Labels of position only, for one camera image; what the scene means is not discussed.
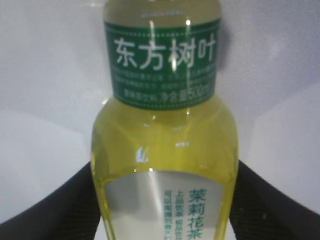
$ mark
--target green label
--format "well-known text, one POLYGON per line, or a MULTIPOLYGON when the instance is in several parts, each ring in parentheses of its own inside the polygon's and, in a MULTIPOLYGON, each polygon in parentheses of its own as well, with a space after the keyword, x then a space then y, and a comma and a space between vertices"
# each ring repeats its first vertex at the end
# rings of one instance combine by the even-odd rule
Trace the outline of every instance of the green label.
POLYGON ((200 104, 215 91, 219 20, 174 28, 105 23, 113 94, 138 108, 200 104))

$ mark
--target white background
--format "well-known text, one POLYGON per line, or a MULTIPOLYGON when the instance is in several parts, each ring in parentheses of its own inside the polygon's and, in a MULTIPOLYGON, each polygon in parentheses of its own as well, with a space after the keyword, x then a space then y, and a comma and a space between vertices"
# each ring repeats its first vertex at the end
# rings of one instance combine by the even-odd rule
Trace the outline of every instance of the white background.
MULTIPOLYGON (((103 2, 0 0, 0 223, 90 159, 112 94, 103 2)), ((236 118, 240 159, 320 213, 320 1, 221 3, 217 93, 236 118)))

